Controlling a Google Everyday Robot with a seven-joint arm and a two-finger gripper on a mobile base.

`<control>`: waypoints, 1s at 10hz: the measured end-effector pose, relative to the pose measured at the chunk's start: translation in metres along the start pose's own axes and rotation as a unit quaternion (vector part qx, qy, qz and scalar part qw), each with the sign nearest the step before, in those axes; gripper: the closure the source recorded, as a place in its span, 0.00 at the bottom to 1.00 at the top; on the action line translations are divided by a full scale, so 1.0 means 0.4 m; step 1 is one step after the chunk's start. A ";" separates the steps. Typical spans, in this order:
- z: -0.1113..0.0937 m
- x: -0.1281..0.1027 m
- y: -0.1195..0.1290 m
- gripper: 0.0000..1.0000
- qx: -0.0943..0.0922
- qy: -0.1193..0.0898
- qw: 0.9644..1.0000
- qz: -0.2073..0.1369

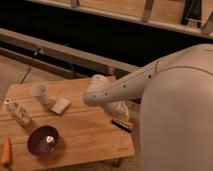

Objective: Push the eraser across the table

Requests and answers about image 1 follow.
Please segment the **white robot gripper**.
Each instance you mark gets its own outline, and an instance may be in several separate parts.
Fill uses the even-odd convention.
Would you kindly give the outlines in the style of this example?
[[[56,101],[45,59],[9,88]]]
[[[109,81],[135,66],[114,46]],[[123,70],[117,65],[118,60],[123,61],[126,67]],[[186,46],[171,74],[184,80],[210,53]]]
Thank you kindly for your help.
[[[106,105],[106,113],[118,120],[128,120],[129,112],[124,101],[108,103]]]

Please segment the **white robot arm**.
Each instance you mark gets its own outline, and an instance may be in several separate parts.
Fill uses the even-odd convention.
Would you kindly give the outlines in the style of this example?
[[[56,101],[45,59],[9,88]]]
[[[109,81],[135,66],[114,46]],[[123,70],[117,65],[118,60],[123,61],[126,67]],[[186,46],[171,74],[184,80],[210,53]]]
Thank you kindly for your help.
[[[118,103],[139,99],[140,171],[213,171],[213,44],[161,57],[116,80],[95,75],[89,106],[123,115]]]

